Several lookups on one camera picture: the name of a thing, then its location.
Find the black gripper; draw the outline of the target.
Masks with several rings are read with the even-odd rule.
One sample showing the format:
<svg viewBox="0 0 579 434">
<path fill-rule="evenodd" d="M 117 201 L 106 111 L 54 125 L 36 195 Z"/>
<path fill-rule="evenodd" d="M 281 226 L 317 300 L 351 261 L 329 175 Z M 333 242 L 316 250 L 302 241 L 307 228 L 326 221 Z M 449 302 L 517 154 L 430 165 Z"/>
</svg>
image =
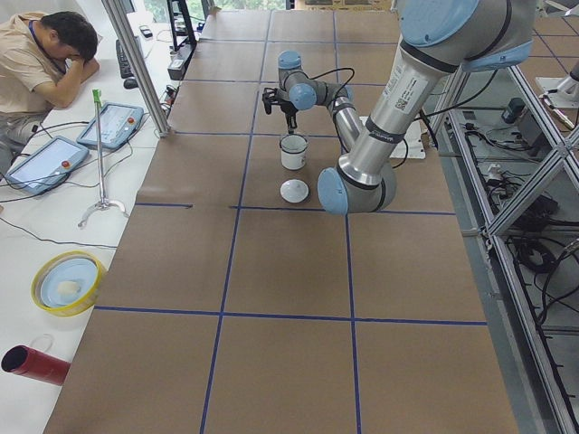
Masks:
<svg viewBox="0 0 579 434">
<path fill-rule="evenodd" d="M 286 113 L 285 119 L 288 133 L 292 133 L 292 131 L 297 129 L 296 114 L 288 114 L 294 112 L 294 106 L 290 100 L 287 100 L 283 97 L 282 92 L 279 89 L 271 89 L 270 105 L 272 107 L 279 107 L 283 113 Z"/>
</svg>

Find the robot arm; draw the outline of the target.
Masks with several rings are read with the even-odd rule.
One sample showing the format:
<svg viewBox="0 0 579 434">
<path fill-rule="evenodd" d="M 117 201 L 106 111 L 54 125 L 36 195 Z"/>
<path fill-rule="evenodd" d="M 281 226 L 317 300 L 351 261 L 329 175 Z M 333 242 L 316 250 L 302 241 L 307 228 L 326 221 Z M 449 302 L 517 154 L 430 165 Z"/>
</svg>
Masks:
<svg viewBox="0 0 579 434">
<path fill-rule="evenodd" d="M 310 78 L 293 51 L 280 55 L 279 85 L 264 90 L 264 108 L 280 106 L 294 132 L 298 111 L 325 107 L 346 152 L 318 177 L 321 205 L 339 215 L 380 211 L 396 191 L 390 155 L 440 79 L 457 69 L 521 63 L 531 53 L 535 19 L 533 1 L 406 1 L 390 79 L 367 120 L 356 113 L 345 86 Z"/>
</svg>

